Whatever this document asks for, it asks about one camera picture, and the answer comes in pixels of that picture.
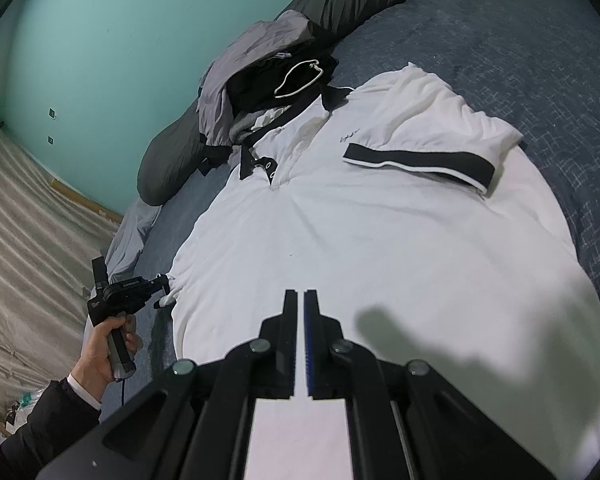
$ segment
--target person's hand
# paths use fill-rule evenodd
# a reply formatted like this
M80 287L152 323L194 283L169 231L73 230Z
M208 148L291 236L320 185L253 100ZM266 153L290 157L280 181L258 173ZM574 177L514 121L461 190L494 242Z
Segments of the person's hand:
M93 327L87 345L71 371L77 383L98 402L102 401L107 384L113 382L107 336L113 329L120 327L123 327L127 349L135 355L142 348L142 339L136 334L136 316L109 317Z

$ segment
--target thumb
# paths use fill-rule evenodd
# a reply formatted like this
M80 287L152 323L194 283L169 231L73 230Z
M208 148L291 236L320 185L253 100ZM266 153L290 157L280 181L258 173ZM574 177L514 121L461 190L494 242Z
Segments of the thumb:
M125 321L126 317L124 316L107 317L102 323L93 327L93 332L94 334L97 334L98 337L106 337L113 329L123 326Z

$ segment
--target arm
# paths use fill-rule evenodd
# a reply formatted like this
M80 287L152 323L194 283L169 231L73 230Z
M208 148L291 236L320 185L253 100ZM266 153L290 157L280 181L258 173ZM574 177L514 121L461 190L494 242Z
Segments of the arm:
M126 346L135 353L142 340L135 334L133 316L110 317L93 329L71 379L52 381L27 423L0 446L0 460L18 480L33 480L39 471L98 424L107 384L113 381L107 335L125 325Z

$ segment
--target bed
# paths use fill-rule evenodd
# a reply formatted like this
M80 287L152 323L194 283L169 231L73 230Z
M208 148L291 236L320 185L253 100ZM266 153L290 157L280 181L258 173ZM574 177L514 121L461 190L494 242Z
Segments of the bed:
M475 110L515 126L600 298L600 19L587 0L407 0L341 40L334 56L336 85L356 87L413 62ZM169 270L228 177L227 166L190 177L163 207L136 274ZM128 396L175 357L170 313L146 308L138 317L148 345L127 381ZM107 391L103 416L119 396L117 386Z

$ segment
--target black jacket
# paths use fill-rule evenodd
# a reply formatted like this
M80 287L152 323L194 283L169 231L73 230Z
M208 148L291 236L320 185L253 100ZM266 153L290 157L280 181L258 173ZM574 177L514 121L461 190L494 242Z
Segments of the black jacket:
M0 480L34 480L47 463L95 428L99 416L66 379L52 381L27 423L0 446Z

